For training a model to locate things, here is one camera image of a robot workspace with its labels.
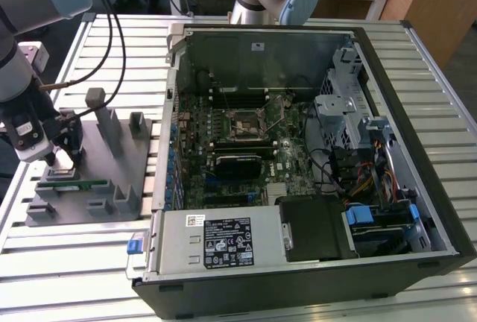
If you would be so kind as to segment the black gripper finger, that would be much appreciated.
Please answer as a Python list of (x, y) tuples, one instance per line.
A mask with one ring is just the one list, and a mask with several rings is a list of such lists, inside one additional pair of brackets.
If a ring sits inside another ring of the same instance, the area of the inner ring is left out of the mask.
[(52, 167), (55, 164), (55, 162), (56, 162), (56, 148), (55, 148), (55, 146), (52, 142), (49, 143), (48, 152), (43, 157), (43, 160), (50, 167)]
[(66, 152), (73, 166), (76, 168), (80, 164), (83, 156), (83, 126), (80, 119), (65, 123), (67, 119), (73, 116), (75, 116), (73, 110), (60, 111), (62, 130), (60, 131), (60, 135), (55, 139), (55, 145)]

